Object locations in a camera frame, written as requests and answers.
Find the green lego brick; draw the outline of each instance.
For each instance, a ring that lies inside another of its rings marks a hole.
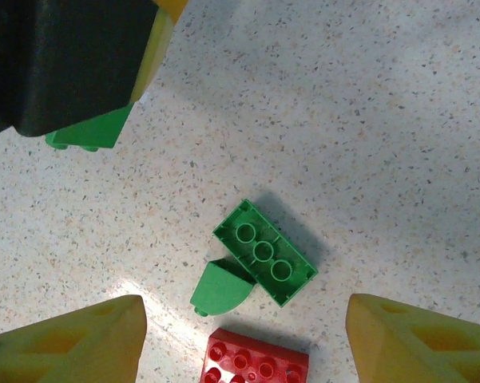
[[[247,199],[213,233],[281,307],[318,274]]]
[[[99,148],[113,148],[128,119],[133,104],[96,116],[46,135],[46,143],[56,149],[76,145],[96,152]]]
[[[190,303],[203,317],[224,314],[241,304],[255,284],[256,281],[240,265],[217,259],[204,269]]]

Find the terrazzo floor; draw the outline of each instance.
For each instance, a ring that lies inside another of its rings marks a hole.
[[[319,274],[201,318],[243,198]],[[480,323],[480,1],[192,0],[114,150],[0,134],[0,332],[141,294],[140,382],[197,382],[219,326],[355,382],[355,292]]]

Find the red lego brick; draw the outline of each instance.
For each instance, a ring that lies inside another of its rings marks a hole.
[[[208,340],[200,383],[305,383],[309,356],[218,329]]]

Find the plastic toy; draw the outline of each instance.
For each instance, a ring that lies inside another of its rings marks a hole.
[[[213,233],[281,307],[318,273],[247,199]]]
[[[200,383],[305,383],[309,356],[227,330],[208,340]]]
[[[161,19],[153,0],[0,2],[0,131],[41,136],[132,104]]]
[[[113,148],[132,107],[133,104],[49,133],[46,135],[46,143],[56,149],[77,145],[89,152],[96,152],[99,148]]]
[[[0,383],[133,383],[146,330],[126,295],[0,334]]]
[[[186,6],[188,0],[156,0],[155,3],[163,10],[165,10],[173,23],[176,24],[177,20],[183,13],[183,9]]]
[[[480,325],[353,294],[346,330],[360,383],[480,383]]]
[[[224,314],[242,303],[255,284],[256,281],[240,265],[217,259],[204,269],[190,303],[203,317]]]

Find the black plastic part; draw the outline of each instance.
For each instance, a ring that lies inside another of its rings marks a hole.
[[[0,0],[0,131],[46,133],[129,104],[153,0]]]

